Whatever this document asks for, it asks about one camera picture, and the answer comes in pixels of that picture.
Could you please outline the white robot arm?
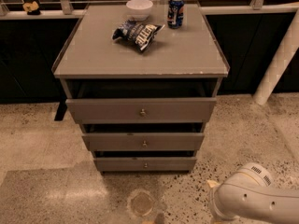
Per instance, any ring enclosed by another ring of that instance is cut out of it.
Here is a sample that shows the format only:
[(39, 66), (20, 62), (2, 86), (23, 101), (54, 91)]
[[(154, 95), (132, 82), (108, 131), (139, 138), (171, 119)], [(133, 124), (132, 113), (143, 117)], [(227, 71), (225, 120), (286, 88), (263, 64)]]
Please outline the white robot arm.
[(272, 187), (273, 178), (258, 163), (238, 168), (222, 183), (208, 180), (212, 224), (244, 217), (272, 224), (299, 224), (299, 190)]

